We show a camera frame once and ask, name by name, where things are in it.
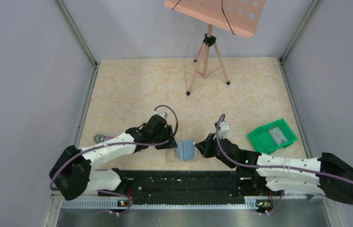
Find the beige card holder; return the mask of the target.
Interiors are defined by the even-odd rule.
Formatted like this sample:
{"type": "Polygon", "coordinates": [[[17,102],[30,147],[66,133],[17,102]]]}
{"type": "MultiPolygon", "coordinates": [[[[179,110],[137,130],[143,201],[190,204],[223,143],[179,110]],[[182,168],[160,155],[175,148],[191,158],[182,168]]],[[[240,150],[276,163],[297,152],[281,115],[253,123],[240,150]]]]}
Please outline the beige card holder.
{"type": "Polygon", "coordinates": [[[190,161],[195,158],[194,140],[177,141],[176,154],[180,161],[190,161]]]}

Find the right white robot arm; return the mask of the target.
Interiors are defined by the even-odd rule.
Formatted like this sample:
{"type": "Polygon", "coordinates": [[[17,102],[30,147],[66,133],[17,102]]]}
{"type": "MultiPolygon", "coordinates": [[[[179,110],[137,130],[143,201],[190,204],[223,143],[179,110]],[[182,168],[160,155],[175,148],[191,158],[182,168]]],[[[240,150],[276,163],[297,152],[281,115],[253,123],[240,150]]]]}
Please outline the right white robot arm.
{"type": "Polygon", "coordinates": [[[332,153],[308,159],[275,157],[240,149],[228,139],[217,140],[214,133],[195,147],[204,158],[215,157],[231,169],[251,174],[259,195],[287,190],[353,204],[353,167],[332,153]]]}

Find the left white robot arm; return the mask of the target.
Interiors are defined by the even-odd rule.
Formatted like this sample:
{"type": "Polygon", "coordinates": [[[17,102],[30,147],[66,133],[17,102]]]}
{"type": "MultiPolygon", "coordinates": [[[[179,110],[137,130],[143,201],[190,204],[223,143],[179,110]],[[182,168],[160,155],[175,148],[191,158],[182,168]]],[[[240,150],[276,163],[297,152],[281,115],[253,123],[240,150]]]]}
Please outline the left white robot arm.
{"type": "Polygon", "coordinates": [[[109,140],[85,148],[76,148],[74,145],[65,148],[49,173],[50,189],[59,191],[67,201],[85,192],[100,190],[123,195],[128,186],[120,171],[99,168],[114,159],[148,147],[157,150],[177,147],[167,117],[167,112],[155,113],[147,123],[129,128],[109,140]]]}

